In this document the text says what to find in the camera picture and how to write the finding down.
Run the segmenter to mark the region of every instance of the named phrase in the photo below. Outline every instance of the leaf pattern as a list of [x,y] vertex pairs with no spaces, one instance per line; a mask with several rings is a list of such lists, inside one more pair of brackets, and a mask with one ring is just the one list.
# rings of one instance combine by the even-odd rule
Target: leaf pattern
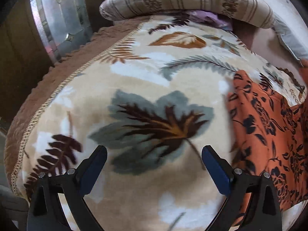
[[288,76],[290,76],[293,84],[295,85],[295,87],[299,90],[299,95],[298,95],[298,99],[300,102],[302,102],[301,100],[303,99],[303,94],[305,91],[305,86],[300,85],[299,82],[296,80],[296,78],[294,77],[293,73],[291,71],[289,71],[288,69],[284,69],[284,68],[280,68],[280,67],[276,67],[278,70],[285,72]]
[[221,39],[217,36],[214,36],[214,35],[202,35],[202,37],[210,39],[212,41],[219,41],[220,40],[219,43],[214,43],[213,45],[220,47],[220,48],[223,48],[223,49],[227,49],[231,53],[238,55],[238,56],[241,56],[240,53],[237,51],[238,47],[235,44],[232,44],[232,43],[230,43],[230,42],[228,42],[224,39]]
[[135,55],[132,50],[132,45],[135,43],[135,40],[133,38],[128,38],[124,41],[122,41],[118,46],[112,48],[108,51],[107,54],[102,56],[100,58],[100,62],[109,62],[109,63],[116,63],[117,61],[120,61],[122,63],[125,63],[126,60],[144,60],[149,59],[148,57],[141,57],[138,55]]
[[77,164],[73,150],[82,152],[81,144],[72,137],[54,135],[52,138],[55,142],[49,143],[51,149],[46,150],[48,155],[43,155],[37,159],[38,164],[35,166],[33,172],[27,178],[27,182],[24,184],[29,201],[31,200],[33,188],[40,172],[45,172],[52,176],[61,175],[70,168],[69,161],[73,165]]
[[182,142],[186,140],[193,151],[200,158],[201,165],[203,164],[202,159],[197,151],[197,148],[189,140],[190,137],[194,136],[197,130],[207,120],[198,121],[204,114],[197,114],[191,111],[188,115],[182,115],[181,119],[178,120],[174,113],[173,106],[165,106],[166,118],[159,117],[154,112],[148,113],[147,110],[141,110],[136,104],[132,105],[119,105],[122,110],[120,112],[126,113],[132,120],[145,123],[142,125],[124,125],[124,127],[131,127],[133,130],[127,132],[125,136],[131,136],[135,134],[150,135],[144,141],[150,141],[157,139],[159,140],[151,149],[149,149],[142,157],[144,158],[156,148],[166,146],[165,149],[158,157],[158,161],[161,157],[165,157],[171,152],[177,150]]
[[179,59],[176,61],[172,61],[170,63],[166,63],[165,67],[161,68],[161,73],[167,80],[172,79],[172,74],[183,69],[183,68],[203,68],[208,69],[212,68],[213,72],[218,72],[221,75],[232,74],[235,73],[238,69],[231,66],[227,62],[222,62],[215,57],[207,57],[207,56],[190,56],[189,58]]
[[276,72],[274,72],[274,71],[271,72],[268,69],[266,69],[265,67],[263,67],[263,69],[269,75],[270,79],[273,82],[275,82],[277,85],[279,85],[280,88],[283,88],[283,79],[280,78]]
[[290,89],[290,93],[291,93],[292,97],[294,98],[295,102],[297,104],[300,104],[300,102],[299,102],[299,100],[298,100],[298,98],[297,98],[297,96],[296,96],[296,94],[295,94],[293,89]]
[[255,52],[252,52],[247,46],[246,44],[244,44],[244,42],[242,42],[237,36],[236,36],[237,40],[236,42],[238,43],[239,46],[242,46],[244,49],[250,51],[252,54],[256,54]]
[[186,32],[174,32],[172,34],[163,35],[155,42],[149,44],[149,46],[164,46],[171,45],[180,48],[203,48],[206,47],[206,42],[201,38],[186,33]]
[[263,145],[267,145],[265,138],[261,134],[254,134],[261,142]]
[[179,91],[152,104],[141,96],[118,90],[110,112],[119,121],[104,126],[90,138],[108,148],[125,150],[112,160],[115,172],[140,174],[156,169],[166,159],[177,158],[185,143],[204,168],[191,138],[208,127],[212,108],[187,105],[187,98]]
[[188,23],[189,23],[189,20],[187,19],[187,16],[185,15],[175,16],[174,19],[172,20],[172,23],[159,24],[155,28],[149,29],[148,33],[152,34],[153,32],[158,31],[158,30],[166,30],[170,27],[184,26],[184,25],[188,25]]
[[245,173],[250,175],[255,175],[256,166],[252,161],[248,159],[250,155],[251,155],[251,146],[244,149],[238,149],[233,159],[233,163],[244,162],[245,167],[243,168],[243,170],[245,171]]

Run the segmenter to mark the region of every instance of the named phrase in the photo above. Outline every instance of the beige leaf-print blanket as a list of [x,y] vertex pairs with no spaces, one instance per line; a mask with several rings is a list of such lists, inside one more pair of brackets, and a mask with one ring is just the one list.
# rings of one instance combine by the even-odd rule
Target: beige leaf-print blanket
[[24,134],[13,190],[30,199],[39,172],[64,173],[104,145],[107,162],[85,200],[105,230],[206,229],[223,197],[200,153],[212,145],[232,162],[233,74],[266,76],[290,106],[306,90],[299,99],[288,75],[230,32],[187,19],[161,29],[173,19],[153,16],[59,86]]

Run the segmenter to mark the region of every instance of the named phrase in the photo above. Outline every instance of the striped pillow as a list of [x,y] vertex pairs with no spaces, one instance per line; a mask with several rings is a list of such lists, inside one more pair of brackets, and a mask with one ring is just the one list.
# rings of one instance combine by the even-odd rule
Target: striped pillow
[[258,0],[105,0],[101,15],[111,21],[168,10],[199,9],[223,14],[260,28],[270,28],[273,11]]

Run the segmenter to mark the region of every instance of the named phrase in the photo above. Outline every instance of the fern pattern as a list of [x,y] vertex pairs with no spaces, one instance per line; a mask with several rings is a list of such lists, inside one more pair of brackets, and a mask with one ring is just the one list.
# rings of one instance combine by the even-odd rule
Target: fern pattern
[[73,150],[82,152],[81,143],[72,138],[73,124],[70,112],[67,112],[69,120],[69,136],[53,135],[55,140],[52,143],[48,143],[51,149],[47,149],[47,155],[43,155],[37,159],[37,164],[27,178],[27,182],[24,184],[26,188],[26,194],[29,202],[33,194],[33,189],[36,185],[36,180],[39,178],[39,173],[55,176],[64,174],[69,168],[71,162],[73,165],[77,164],[77,159]]
[[304,99],[304,94],[305,94],[305,86],[301,85],[296,78],[294,77],[293,73],[291,71],[289,71],[288,69],[284,69],[284,68],[280,68],[280,67],[276,67],[276,69],[285,72],[288,76],[290,76],[293,84],[295,85],[295,87],[298,89],[299,91],[299,95],[298,95],[298,100],[303,103]]
[[212,41],[220,41],[218,43],[214,43],[213,45],[220,47],[220,48],[223,48],[223,49],[226,49],[226,50],[230,51],[231,53],[233,53],[235,55],[241,56],[240,52],[237,51],[238,47],[231,42],[228,42],[228,41],[221,39],[221,38],[214,36],[214,35],[202,35],[202,37],[204,37],[206,39],[210,39]]
[[128,38],[121,42],[118,46],[111,49],[106,55],[102,56],[100,62],[106,61],[114,64],[117,61],[125,63],[126,60],[144,60],[149,59],[148,57],[141,57],[135,55],[132,50],[132,45],[135,43],[135,39]]
[[269,75],[269,78],[275,82],[280,88],[283,88],[283,79],[279,77],[279,75],[275,71],[270,71],[263,67],[265,72]]
[[294,98],[295,102],[296,102],[297,104],[300,104],[300,102],[299,102],[299,100],[298,100],[298,97],[296,96],[296,94],[295,94],[295,92],[294,92],[293,89],[290,89],[290,93],[291,93],[292,97]]
[[190,56],[188,58],[179,59],[165,64],[165,67],[161,68],[162,75],[167,79],[172,79],[172,74],[184,69],[184,68],[211,68],[213,72],[218,72],[221,75],[233,74],[238,71],[237,68],[231,66],[227,62],[222,62],[215,57],[207,56]]
[[151,35],[153,32],[158,31],[158,30],[166,30],[170,27],[175,27],[175,26],[185,26],[185,25],[188,25],[188,23],[189,23],[189,20],[187,19],[187,16],[185,15],[175,16],[171,23],[158,24],[158,26],[156,26],[155,28],[150,28],[148,33],[149,35]]
[[252,54],[256,54],[255,52],[252,52],[252,51],[246,46],[246,44],[244,44],[244,42],[242,42],[240,39],[237,39],[236,42],[238,43],[239,46],[242,46],[244,49],[250,51]]

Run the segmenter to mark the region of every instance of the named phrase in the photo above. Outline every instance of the gray fabric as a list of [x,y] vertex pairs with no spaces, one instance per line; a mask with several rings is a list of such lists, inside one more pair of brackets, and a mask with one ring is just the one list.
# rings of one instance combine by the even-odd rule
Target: gray fabric
[[301,64],[301,59],[308,59],[308,49],[299,42],[292,30],[277,14],[275,14],[273,28],[281,45],[298,60],[300,66],[303,66]]

